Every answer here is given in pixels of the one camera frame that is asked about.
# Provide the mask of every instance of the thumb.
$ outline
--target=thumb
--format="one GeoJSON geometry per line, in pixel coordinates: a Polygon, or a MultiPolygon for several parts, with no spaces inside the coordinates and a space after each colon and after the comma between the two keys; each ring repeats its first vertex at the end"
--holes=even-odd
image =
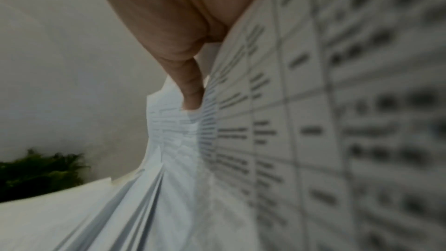
{"type": "Polygon", "coordinates": [[[203,76],[195,59],[182,61],[159,57],[155,57],[155,59],[180,88],[184,97],[183,109],[198,109],[203,100],[204,87],[203,76]]]}

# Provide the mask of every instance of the open book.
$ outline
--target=open book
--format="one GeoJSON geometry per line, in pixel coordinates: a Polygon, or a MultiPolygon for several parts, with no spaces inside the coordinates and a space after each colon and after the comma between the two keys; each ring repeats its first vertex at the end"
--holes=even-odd
{"type": "Polygon", "coordinates": [[[446,0],[254,0],[134,177],[0,250],[446,250],[445,62],[446,0]]]}

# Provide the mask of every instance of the green plant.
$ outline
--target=green plant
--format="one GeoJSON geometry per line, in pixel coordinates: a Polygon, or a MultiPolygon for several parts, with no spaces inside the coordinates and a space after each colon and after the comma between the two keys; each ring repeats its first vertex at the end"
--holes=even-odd
{"type": "Polygon", "coordinates": [[[72,188],[84,183],[79,171],[86,168],[82,154],[43,156],[28,149],[24,158],[0,162],[0,202],[72,188]]]}

